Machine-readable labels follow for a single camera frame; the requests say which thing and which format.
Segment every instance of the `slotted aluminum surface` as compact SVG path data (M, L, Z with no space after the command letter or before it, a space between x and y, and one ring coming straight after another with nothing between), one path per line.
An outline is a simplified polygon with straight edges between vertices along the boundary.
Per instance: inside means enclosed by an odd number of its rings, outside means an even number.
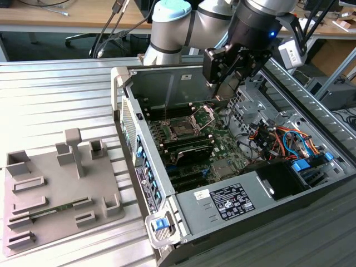
M8 62L0 66L1 163L8 151L54 151L66 128L81 129L84 144L102 138L115 172L126 216L5 258L1 266L156 266L110 105L110 70L137 66L135 58ZM3 183L0 197L3 199ZM0 236L3 231L0 204Z
M294 96L338 139L351 153L356 154L356 136L323 105L316 102L313 95L292 77L275 59L270 59L265 65L269 71L293 93ZM266 93L283 111L292 110L292 106L269 82L265 84Z

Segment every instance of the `black cable on desk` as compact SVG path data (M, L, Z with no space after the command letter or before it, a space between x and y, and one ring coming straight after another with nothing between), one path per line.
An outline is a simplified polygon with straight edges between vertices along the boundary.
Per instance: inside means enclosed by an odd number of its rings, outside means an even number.
M30 4L30 3L27 3L25 1L22 1L22 0L17 0L23 4L26 4L28 6L32 6L32 7L53 7L53 6L57 6L59 4L64 4L64 3L67 3L69 2L70 0L65 0L65 1L62 1L62 2L58 2L58 3L55 3L55 4Z
M352 114L350 116L347 116L346 118L344 118L340 113L344 113L344 114L347 114L347 112L349 114ZM354 113L351 113L349 110L347 110L347 112L342 112L342 111L332 111L333 114L336 114L336 115L339 115L342 119L343 122L347 123L351 128L352 130L356 131L356 116Z
M149 10L149 13L147 14L147 16L145 18L143 18L143 20L141 20L140 22L138 22L137 24L135 24L132 28L130 29L127 29L127 30L124 30L124 31L121 31L121 32L118 32L118 33L115 33L113 34L110 38L106 39L105 41L103 41L97 48L97 50L95 51L96 54L93 54L93 57L94 58L97 58L97 53L99 53L99 51L104 48L106 46L106 44L109 42L109 41L112 41L112 40L115 40L117 38L124 38L126 37L131 31L133 31L134 29L136 29L139 25L143 24L146 20L148 20L148 18L150 17L151 13L153 12L154 10L154 6L155 4L157 3L158 0L154 0L154 2L152 3L152 6Z

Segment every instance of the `black cable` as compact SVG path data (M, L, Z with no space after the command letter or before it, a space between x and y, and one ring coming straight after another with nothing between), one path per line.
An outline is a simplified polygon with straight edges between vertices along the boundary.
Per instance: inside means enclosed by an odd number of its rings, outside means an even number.
M117 21L116 21L115 26L113 27L113 29L111 30L111 33L109 34L108 39L113 35L114 31L116 30L116 28L117 28L119 22L121 21L121 19L122 19L122 17L123 17L123 14L124 14L124 13L121 12L120 16L118 17L118 19L117 19ZM107 45L107 42L105 42L105 45L104 45L103 48L101 48L101 49L105 49L106 45ZM93 52L94 58L97 58L97 54L98 54L98 53L99 53L98 48L97 48L97 49L94 49L94 52Z
M309 40L309 38L313 35L314 31L316 30L316 28L319 26L320 22L323 21L323 18L326 16L326 14L329 12L329 10L331 9L331 7L333 6L333 4L336 2L336 0L331 0L328 7L322 12L322 14L318 17L317 21L315 22L315 24L312 26L312 28L310 29L310 31L308 32L308 34L305 37L305 42L307 42L307 40Z
M109 17L109 19L108 19L107 22L105 23L103 29L101 30L101 33L100 33L100 35L99 35L99 38L98 38L98 39L96 40L96 42L95 42L94 49L93 49L93 57L94 57L94 58L96 58L96 51L97 51L97 49L98 49L98 45L99 45L99 43L100 43L100 40L101 40L101 38L102 38L102 36L103 36L103 34L104 34L104 32L105 32L107 26L110 24L110 22L112 21L112 19L113 19L114 16L115 16L115 13L112 12L111 15L110 15L110 17Z
M346 119L344 119L344 117L338 112L332 111L333 114L339 115L343 122L347 123L354 131L356 131L356 115L351 113L350 111L348 111L352 115L348 116Z
M69 2L70 0L65 0L65 1L62 1L62 2L58 2L58 3L55 3L55 4L30 4L30 3L27 3L27 2L24 2L22 0L17 0L23 4L26 4L28 6L32 6L32 7L53 7L53 6L57 6L59 4L64 4L64 3L67 3Z
M136 25L134 25L132 28L124 30L124 31L120 31L118 33L115 33L113 36L111 36L110 38L106 39L104 42L101 43L101 45L99 45L98 47L98 51L101 50L101 47L103 47L104 45L106 45L107 42L111 41L111 40L115 40L117 38L124 38L126 37L131 31L133 31L134 29L136 29L139 25L143 24L146 20L148 20L149 16L151 15L152 11L154 10L154 6L156 4L158 0L154 0L154 2L152 3L152 6L147 14L147 16L141 20L139 23L137 23Z
M306 35L309 25L311 23L311 20L313 19L313 17L315 17L315 15L319 12L319 7L322 4L323 0L319 0L319 2L315 5L315 7L313 8L313 10L311 11L311 13L309 14L308 20L306 21L303 33L304 35Z

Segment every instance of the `gray floor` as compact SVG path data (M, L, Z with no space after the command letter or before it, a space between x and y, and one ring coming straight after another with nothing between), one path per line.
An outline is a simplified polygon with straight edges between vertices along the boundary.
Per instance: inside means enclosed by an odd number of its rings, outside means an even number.
M32 44L26 32L3 32L3 43L10 61L33 60L72 60L88 58L89 51L95 38L78 39L71 42L71 48L65 46L65 38L73 33L36 33L38 43ZM127 41L120 41L127 51L120 51L112 44L108 44L104 57L136 56L146 51L146 39L135 37Z

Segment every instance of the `cable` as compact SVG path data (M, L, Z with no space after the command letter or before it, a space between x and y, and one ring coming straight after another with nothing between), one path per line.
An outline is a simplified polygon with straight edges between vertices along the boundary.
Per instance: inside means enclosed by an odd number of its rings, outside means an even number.
M316 28L319 26L320 22L323 20L323 18L325 17L325 15L328 13L328 11L331 9L331 7L333 6L333 4L336 2L336 0L331 0L328 7L322 12L322 14L318 17L317 21L315 22L315 24L312 26L312 28L310 29L310 31L308 32L308 34L305 36L305 42L307 42L309 40L309 38L313 35L314 31L316 30Z
M311 13L309 14L308 20L306 21L303 33L304 35L306 35L309 25L311 23L311 20L313 19L313 17L318 13L319 7L322 4L323 0L319 0L319 2L315 5L315 7L313 8L313 10L311 11Z
M118 18L118 20L117 20L117 22L116 22L115 28L112 29L112 31L111 31L111 33L110 33L110 36L113 35L113 33L114 33L114 31L115 31L115 29L116 29L118 23L120 22L120 20L121 20L121 18L122 18L122 16L123 16L123 13L124 13L125 10L126 10L126 7L127 7L128 3L129 3L129 1L130 1L130 0L115 0L113 6L112 6L112 8L111 8L111 9L112 9L112 13L111 13L109 19L107 20L107 22L105 23L103 29L101 30L101 33L100 33L100 35L99 35L99 38L97 38L97 39L95 40L94 49L93 49L93 51L91 52L91 55L90 55L91 57L97 58L97 53L98 53L98 51L99 51L99 50L98 50L98 45L99 45L99 43L100 43L100 41L101 41L101 38L102 38L102 36L103 36L103 34L104 34L106 28L107 28L107 27L109 26L109 24L111 23L113 17L114 17L116 14L118 14L118 13L120 12L120 10L122 9L122 7L123 7L123 10L122 10L122 12L121 12L121 15L119 16L119 18Z
M112 21L112 19L113 19L114 16L115 16L115 13L112 12L111 15L110 15L110 17L109 17L109 19L108 19L107 22L105 23L103 29L101 30L101 33L100 33L98 39L97 39L96 42L95 42L94 49L93 49L94 58L96 58L96 51L97 51L97 48L98 48L98 44L100 43L101 37L102 37L102 35L104 34L104 32L105 32L107 26L110 24L110 22Z
M287 149L289 152L293 153L297 159L299 159L299 155L297 152L295 152L294 150L292 149L289 149L287 144L286 144L286 136L287 136L288 132L286 132L284 135L283 135L283 145L285 147L285 149Z
M65 1L62 1L62 2L58 2L58 3L55 3L55 4L30 4L30 3L27 3L27 2L24 2L22 0L17 0L23 4L26 4L28 6L32 6L32 7L53 7L53 6L57 6L59 4L64 4L64 3L67 3L69 2L70 0L65 0Z
M288 132L288 131L294 131L294 132L297 132L299 134L301 134L302 136L308 136L305 132L301 132L297 129L289 129L287 127L284 127L284 126L277 126L276 127L278 130L281 130L281 131L284 131L284 132ZM311 150L315 153L315 154L320 154L320 152L317 150L317 148L314 146L313 142L311 139L308 140L308 142L310 143L310 148Z
M311 148L308 147L308 145L306 144L306 142L305 142L304 138L302 137L302 135L300 133L298 133L298 132L295 132L295 131L288 131L288 132L286 132L284 134L284 136L283 136L283 145L285 146L285 149L287 149L289 152L295 154L299 158L299 155L294 150L288 148L288 146L286 144L286 136L287 136L288 133L293 133L293 134L297 135L301 139L301 141L302 141L302 143L304 145L304 148L307 151L307 153L309 155L312 155L312 156L315 155L315 152Z
M122 11L120 16L118 17L118 19L116 21L116 24L115 24L114 28L111 30L111 33L109 34L108 38L110 38L113 35L113 33L116 30L116 28L117 28L117 26L118 26L118 24L119 24L119 22L120 22L120 20L121 20L121 18L123 16L123 14L124 14L124 11ZM100 49L100 51L104 50L106 45L107 45L107 42L105 43L104 47L102 49ZM97 56L98 53L99 53L99 51L94 49L93 55Z
M275 131L275 134L276 134L276 140L280 146L280 148L282 149L282 156L285 156L285 150L284 150L284 147L283 147L283 144L282 144L282 141L280 140L277 132Z
M134 29L136 29L139 25L143 24L146 20L148 20L148 18L150 17L152 11L154 10L154 6L156 4L158 0L154 0L154 2L152 3L152 6L147 14L147 16L145 18L143 18L143 20L141 20L139 23L137 23L136 25L134 25L132 28L124 30L124 31L120 31L118 33L113 34L113 36L111 36L110 38L106 39L105 41L103 41L101 43L101 45L99 45L98 47L98 51L101 50L101 47L105 46L107 42L111 41L111 40L115 40L117 38L124 38L126 37L131 31L133 31Z
M299 73L302 74L305 78L308 79L308 81L307 81L305 84L307 84L308 82L310 82L310 81L312 80L308 75L304 74L302 71L300 71L300 70L295 70L295 71L299 72Z

